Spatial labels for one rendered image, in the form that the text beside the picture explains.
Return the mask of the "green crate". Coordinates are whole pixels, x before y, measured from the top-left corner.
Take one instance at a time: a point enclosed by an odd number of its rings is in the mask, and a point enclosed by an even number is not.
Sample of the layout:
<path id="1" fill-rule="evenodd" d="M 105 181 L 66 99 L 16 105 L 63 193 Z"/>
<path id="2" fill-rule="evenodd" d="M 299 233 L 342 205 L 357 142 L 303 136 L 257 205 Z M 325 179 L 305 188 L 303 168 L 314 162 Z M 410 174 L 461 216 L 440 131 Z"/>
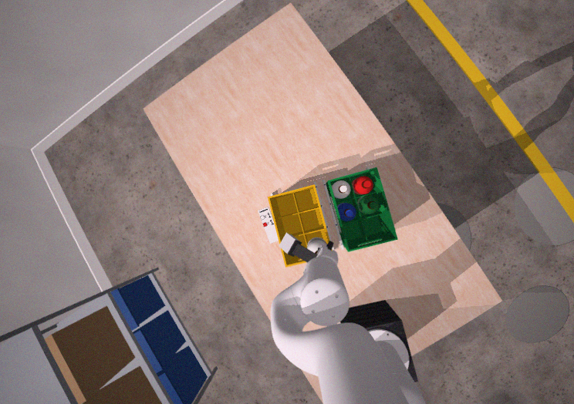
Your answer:
<path id="1" fill-rule="evenodd" d="M 369 194 L 359 195 L 354 193 L 351 182 L 361 176 L 369 177 L 373 181 L 373 189 Z M 349 196 L 343 199 L 335 198 L 333 194 L 332 185 L 339 180 L 346 181 L 351 188 Z M 395 229 L 377 167 L 328 180 L 326 186 L 339 228 L 339 234 L 345 248 L 362 249 L 374 246 L 385 240 Z M 364 196 L 373 196 L 378 200 L 379 208 L 377 212 L 374 214 L 364 214 L 360 212 L 357 200 Z M 340 219 L 337 206 L 341 204 L 341 202 L 352 204 L 356 208 L 356 217 L 352 221 L 342 221 Z M 358 221 L 360 222 L 358 223 Z"/>

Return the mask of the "white bottle with brown label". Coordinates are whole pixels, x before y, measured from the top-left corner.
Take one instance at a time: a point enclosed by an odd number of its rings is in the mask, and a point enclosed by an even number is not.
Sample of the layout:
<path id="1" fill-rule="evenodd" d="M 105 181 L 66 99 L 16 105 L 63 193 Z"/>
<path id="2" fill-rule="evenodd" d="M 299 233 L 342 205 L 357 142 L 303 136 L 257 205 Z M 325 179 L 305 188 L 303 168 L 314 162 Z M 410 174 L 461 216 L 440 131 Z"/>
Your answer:
<path id="1" fill-rule="evenodd" d="M 322 245 L 327 245 L 325 240 L 321 237 L 314 237 L 308 242 L 307 249 L 317 254 L 318 247 L 321 247 Z"/>

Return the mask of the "white paper pick list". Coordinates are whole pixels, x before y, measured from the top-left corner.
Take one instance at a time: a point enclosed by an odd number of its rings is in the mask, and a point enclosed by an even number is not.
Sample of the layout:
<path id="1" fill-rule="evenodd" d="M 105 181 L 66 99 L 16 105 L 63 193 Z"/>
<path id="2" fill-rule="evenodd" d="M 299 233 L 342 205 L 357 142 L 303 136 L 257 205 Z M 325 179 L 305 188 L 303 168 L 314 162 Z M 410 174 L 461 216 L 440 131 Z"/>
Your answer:
<path id="1" fill-rule="evenodd" d="M 275 229 L 275 224 L 272 218 L 272 215 L 270 213 L 270 210 L 268 207 L 263 208 L 261 210 L 258 210 L 259 216 L 262 220 L 262 224 L 264 226 L 265 232 L 267 234 L 269 243 L 274 243 L 276 241 L 278 241 L 278 235 Z"/>

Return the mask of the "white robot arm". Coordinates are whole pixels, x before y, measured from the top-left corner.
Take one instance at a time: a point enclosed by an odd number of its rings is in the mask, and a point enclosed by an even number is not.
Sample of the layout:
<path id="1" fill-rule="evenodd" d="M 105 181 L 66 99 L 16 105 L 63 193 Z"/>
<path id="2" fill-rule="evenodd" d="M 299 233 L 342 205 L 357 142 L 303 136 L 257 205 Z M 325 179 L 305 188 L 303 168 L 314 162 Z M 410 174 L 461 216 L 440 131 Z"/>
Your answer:
<path id="1" fill-rule="evenodd" d="M 426 404 L 408 372 L 405 344 L 387 330 L 339 323 L 349 310 L 339 268 L 301 243 L 286 233 L 279 245 L 307 262 L 303 276 L 272 301 L 272 336 L 281 353 L 319 377 L 323 404 Z M 327 327 L 303 332 L 308 322 Z"/>

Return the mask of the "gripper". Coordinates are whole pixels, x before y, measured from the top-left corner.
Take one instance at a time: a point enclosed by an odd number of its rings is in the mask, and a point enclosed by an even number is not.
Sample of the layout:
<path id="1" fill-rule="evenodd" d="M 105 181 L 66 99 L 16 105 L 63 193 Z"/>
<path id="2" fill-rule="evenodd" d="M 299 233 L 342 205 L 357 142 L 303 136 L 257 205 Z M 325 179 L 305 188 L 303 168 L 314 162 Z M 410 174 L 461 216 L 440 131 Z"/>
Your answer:
<path id="1" fill-rule="evenodd" d="M 316 257 L 328 257 L 331 258 L 332 260 L 334 260 L 336 262 L 336 264 L 338 264 L 338 254 L 336 251 L 332 251 L 333 248 L 333 242 L 329 241 L 329 243 L 327 245 L 322 245 L 321 247 L 318 247 L 318 252 L 317 252 L 317 256 Z"/>

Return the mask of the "red bottle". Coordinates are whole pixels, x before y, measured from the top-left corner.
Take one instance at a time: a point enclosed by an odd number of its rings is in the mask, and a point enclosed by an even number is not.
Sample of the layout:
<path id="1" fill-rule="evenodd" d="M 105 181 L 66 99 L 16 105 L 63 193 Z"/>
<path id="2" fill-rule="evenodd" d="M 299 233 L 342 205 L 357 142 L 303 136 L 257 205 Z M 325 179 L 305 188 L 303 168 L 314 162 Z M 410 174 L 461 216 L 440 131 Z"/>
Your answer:
<path id="1" fill-rule="evenodd" d="M 356 178 L 353 182 L 353 189 L 355 194 L 368 194 L 373 189 L 373 181 L 366 176 Z"/>

